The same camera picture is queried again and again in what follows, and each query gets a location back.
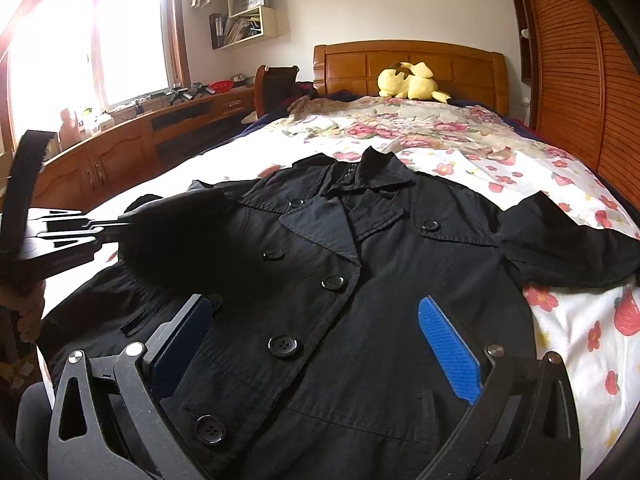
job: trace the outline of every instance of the cabinet door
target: cabinet door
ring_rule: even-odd
[[[106,200],[160,173],[149,125],[134,122],[107,131],[89,143],[88,151]]]
[[[52,160],[38,176],[33,207],[78,209],[87,212],[102,201],[102,190],[84,148]]]

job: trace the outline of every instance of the wooden chair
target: wooden chair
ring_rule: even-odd
[[[258,118],[275,110],[293,95],[300,69],[297,66],[268,67],[262,65],[255,73],[254,104]]]

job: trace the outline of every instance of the bed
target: bed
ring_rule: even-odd
[[[451,106],[374,97],[377,74],[399,61],[424,61],[440,88],[466,102]],[[425,41],[319,45],[314,77],[319,98],[297,99],[286,117],[265,121],[263,127],[121,193],[90,216],[115,218],[141,195],[177,194],[195,179],[213,184],[265,176],[314,153],[353,162],[372,146],[394,152],[412,170],[464,184],[502,209],[541,190],[579,224],[640,238],[623,204],[580,160],[517,134],[502,120],[499,114],[509,109],[502,54]],[[323,97],[339,90],[366,97]],[[117,246],[108,244],[92,263],[48,280],[47,312],[115,261]],[[609,290],[530,284],[524,296],[534,317],[538,354],[553,349],[566,362],[586,479],[616,443],[640,400],[640,335],[621,332],[616,316],[624,312],[635,319],[637,313],[640,319],[640,290],[630,276]]]

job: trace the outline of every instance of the blue gripper pad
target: blue gripper pad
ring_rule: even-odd
[[[455,394],[473,405],[482,384],[480,364],[466,343],[431,298],[420,302],[418,323]]]

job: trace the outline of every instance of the yellow plush toy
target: yellow plush toy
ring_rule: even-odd
[[[446,103],[447,99],[451,99],[451,96],[445,92],[439,92],[438,85],[432,78],[433,72],[424,62],[417,65],[398,63],[395,68],[383,70],[378,76],[380,97],[418,99],[420,101],[436,99],[441,103]]]

